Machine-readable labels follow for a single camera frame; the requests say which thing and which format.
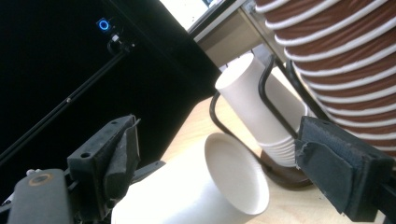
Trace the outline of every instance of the white paper cup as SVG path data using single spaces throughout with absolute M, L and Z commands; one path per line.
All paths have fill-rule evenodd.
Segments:
M 216 89 L 257 142 L 275 144 L 290 135 L 260 98 L 258 85 L 263 70 L 264 65 L 253 54 L 246 54 L 224 70 L 216 82 Z M 272 75 L 265 89 L 275 107 L 295 130 L 298 129 L 305 105 Z
M 231 136 L 213 133 L 129 187 L 112 223 L 246 223 L 268 202 L 258 162 Z

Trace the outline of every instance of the black cable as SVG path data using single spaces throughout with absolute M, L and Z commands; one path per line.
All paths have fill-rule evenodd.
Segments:
M 48 113 L 42 120 L 40 120 L 35 126 L 33 126 L 27 133 L 20 137 L 14 144 L 7 148 L 0 154 L 0 167 L 5 164 L 9 159 L 12 158 L 15 153 L 20 151 L 32 138 L 34 138 L 41 130 L 43 130 L 51 121 L 56 119 L 67 107 L 69 107 L 77 98 L 84 93 L 90 86 L 92 86 L 97 80 L 106 74 L 116 63 L 123 59 L 127 55 L 127 52 L 121 51 L 115 55 L 108 63 L 100 68 L 93 76 L 85 81 L 80 87 L 78 87 L 72 94 L 70 94 L 65 100 L 58 104 L 52 111 Z

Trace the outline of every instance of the wooden table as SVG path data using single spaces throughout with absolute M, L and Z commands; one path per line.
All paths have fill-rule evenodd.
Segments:
M 209 117 L 211 98 L 199 103 L 177 133 L 164 153 L 162 160 L 171 161 L 185 149 L 193 147 L 211 133 L 220 129 Z M 235 133 L 257 155 L 261 149 L 242 121 L 235 115 L 227 102 L 220 97 L 216 113 L 224 124 Z M 248 223 L 353 223 L 348 217 L 337 213 L 326 197 L 315 186 L 302 189 L 284 189 L 267 178 L 270 190 L 268 208 Z M 375 223 L 382 223 L 384 216 L 378 214 Z

